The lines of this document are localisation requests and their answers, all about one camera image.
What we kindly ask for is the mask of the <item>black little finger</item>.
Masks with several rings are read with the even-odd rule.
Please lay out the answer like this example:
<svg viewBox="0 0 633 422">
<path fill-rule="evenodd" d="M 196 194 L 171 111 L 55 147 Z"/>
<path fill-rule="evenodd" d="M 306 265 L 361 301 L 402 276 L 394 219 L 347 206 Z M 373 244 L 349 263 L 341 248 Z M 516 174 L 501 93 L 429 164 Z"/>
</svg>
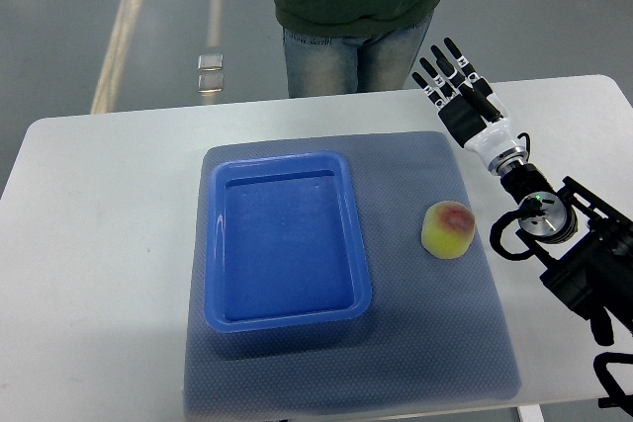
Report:
<svg viewBox="0 0 633 422">
<path fill-rule="evenodd" d="M 445 106 L 445 98 L 442 94 L 436 88 L 432 87 L 418 72 L 413 72 L 411 78 L 437 110 L 441 110 Z"/>
</svg>

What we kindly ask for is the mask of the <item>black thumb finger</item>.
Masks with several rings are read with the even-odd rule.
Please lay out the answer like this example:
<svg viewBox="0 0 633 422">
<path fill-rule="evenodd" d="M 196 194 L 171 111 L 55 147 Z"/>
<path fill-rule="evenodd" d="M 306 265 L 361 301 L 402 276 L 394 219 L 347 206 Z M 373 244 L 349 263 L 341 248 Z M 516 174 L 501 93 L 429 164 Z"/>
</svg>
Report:
<svg viewBox="0 0 633 422">
<path fill-rule="evenodd" d="M 481 92 L 473 87 L 464 86 L 463 96 L 466 101 L 489 123 L 501 119 L 501 112 Z"/>
</svg>

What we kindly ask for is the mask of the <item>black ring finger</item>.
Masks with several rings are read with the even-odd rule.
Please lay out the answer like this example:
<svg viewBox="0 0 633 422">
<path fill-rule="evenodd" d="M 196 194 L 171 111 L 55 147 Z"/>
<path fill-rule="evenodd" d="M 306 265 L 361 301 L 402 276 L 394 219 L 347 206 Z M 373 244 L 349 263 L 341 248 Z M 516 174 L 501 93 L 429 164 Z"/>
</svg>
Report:
<svg viewBox="0 0 633 422">
<path fill-rule="evenodd" d="M 445 81 L 444 77 L 438 72 L 438 70 L 425 57 L 421 57 L 419 59 L 419 63 L 427 75 L 432 79 L 435 88 L 444 97 L 444 99 L 453 99 L 455 97 L 454 88 Z"/>
</svg>

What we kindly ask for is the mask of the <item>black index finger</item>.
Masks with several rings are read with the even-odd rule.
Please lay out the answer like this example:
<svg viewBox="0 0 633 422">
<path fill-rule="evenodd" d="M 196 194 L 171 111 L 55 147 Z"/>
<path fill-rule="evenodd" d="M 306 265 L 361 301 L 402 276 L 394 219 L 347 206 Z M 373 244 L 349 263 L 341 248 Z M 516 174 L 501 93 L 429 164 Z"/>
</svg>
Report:
<svg viewBox="0 0 633 422">
<path fill-rule="evenodd" d="M 444 44 L 447 47 L 448 51 L 453 56 L 453 58 L 456 60 L 459 66 L 459 69 L 465 75 L 465 77 L 471 83 L 475 83 L 476 81 L 478 81 L 481 78 L 481 76 L 476 71 L 475 67 L 470 62 L 470 60 L 462 53 L 460 48 L 450 38 L 445 38 Z"/>
</svg>

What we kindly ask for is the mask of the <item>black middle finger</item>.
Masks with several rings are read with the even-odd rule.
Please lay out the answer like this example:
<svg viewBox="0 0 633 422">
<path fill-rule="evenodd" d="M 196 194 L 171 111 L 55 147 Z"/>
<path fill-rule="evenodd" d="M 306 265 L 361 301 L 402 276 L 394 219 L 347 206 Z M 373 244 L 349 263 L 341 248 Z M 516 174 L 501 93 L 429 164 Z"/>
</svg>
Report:
<svg viewBox="0 0 633 422">
<path fill-rule="evenodd" d="M 439 68 L 439 73 L 444 77 L 445 81 L 450 84 L 455 91 L 462 91 L 464 86 L 467 86 L 467 78 L 461 72 L 461 70 L 455 67 L 442 50 L 433 45 L 431 52 L 435 57 L 435 62 Z"/>
</svg>

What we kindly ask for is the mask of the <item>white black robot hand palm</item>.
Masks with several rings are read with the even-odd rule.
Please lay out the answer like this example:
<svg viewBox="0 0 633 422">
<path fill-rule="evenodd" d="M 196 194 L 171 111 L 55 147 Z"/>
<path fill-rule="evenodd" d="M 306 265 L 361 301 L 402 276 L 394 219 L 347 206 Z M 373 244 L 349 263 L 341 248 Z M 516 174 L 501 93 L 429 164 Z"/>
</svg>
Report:
<svg viewBox="0 0 633 422">
<path fill-rule="evenodd" d="M 478 79 L 473 89 L 500 114 L 496 120 L 486 119 L 448 82 L 437 82 L 442 98 L 437 101 L 439 119 L 462 148 L 476 153 L 491 174 L 507 174 L 525 164 L 525 146 L 518 142 L 507 108 L 486 79 Z"/>
</svg>

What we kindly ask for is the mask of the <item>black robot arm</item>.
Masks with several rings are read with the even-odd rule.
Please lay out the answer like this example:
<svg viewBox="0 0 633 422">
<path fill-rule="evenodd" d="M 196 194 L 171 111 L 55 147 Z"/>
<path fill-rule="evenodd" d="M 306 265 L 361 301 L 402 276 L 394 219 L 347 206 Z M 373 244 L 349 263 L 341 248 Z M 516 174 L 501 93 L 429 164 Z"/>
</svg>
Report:
<svg viewBox="0 0 633 422">
<path fill-rule="evenodd" d="M 554 189 L 531 163 L 528 133 L 514 133 L 505 104 L 451 39 L 421 58 L 413 80 L 437 108 L 457 144 L 479 156 L 516 203 L 490 231 L 493 250 L 508 261 L 537 258 L 540 280 L 567 309 L 588 321 L 595 342 L 606 350 L 593 369 L 606 396 L 601 408 L 632 411 L 632 397 L 610 366 L 632 357 L 608 348 L 612 322 L 632 327 L 632 221 L 571 177 Z"/>
</svg>

